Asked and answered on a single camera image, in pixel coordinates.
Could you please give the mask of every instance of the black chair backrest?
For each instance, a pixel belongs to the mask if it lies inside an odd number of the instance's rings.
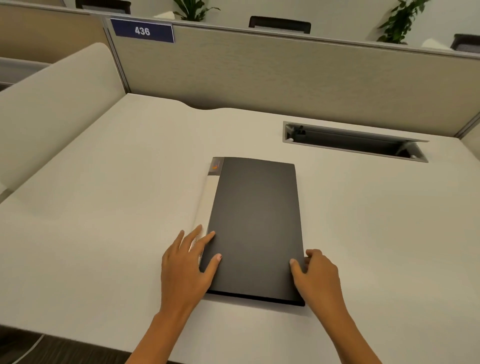
[[[462,52],[480,53],[480,36],[455,34],[455,39],[450,48]]]
[[[75,0],[77,9],[104,8],[120,10],[124,14],[130,14],[130,1],[124,0]]]
[[[256,26],[295,30],[298,32],[304,32],[305,34],[310,34],[310,29],[312,28],[311,23],[301,22],[298,20],[269,18],[267,16],[251,16],[248,27],[255,28]]]

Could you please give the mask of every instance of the person's left hand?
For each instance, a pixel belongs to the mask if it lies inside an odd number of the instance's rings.
[[[213,238],[215,232],[201,238],[190,250],[190,245],[202,230],[199,225],[183,238],[180,231],[173,244],[165,251],[162,258],[162,304],[160,312],[190,315],[212,284],[221,254],[216,254],[204,273],[198,268],[198,258],[205,245]]]

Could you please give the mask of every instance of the blue sign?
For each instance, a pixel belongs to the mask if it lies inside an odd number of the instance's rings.
[[[111,22],[117,36],[175,43],[171,24],[144,23],[125,19],[111,19]]]

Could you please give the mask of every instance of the potted plant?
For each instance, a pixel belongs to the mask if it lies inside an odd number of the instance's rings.
[[[378,29],[384,29],[384,34],[378,42],[406,44],[403,39],[412,29],[413,21],[419,12],[425,10],[425,3],[430,0],[398,0],[399,4],[391,10],[391,16]]]
[[[190,20],[192,22],[201,22],[205,18],[207,11],[211,9],[217,9],[216,7],[207,8],[204,7],[205,3],[202,0],[175,0],[183,14],[179,12],[173,12],[176,15],[181,16],[182,20]]]

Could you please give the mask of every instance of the person's right hand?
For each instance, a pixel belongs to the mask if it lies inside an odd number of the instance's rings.
[[[307,249],[303,273],[295,259],[290,260],[293,280],[313,313],[323,321],[347,312],[340,287],[338,268],[318,249]]]

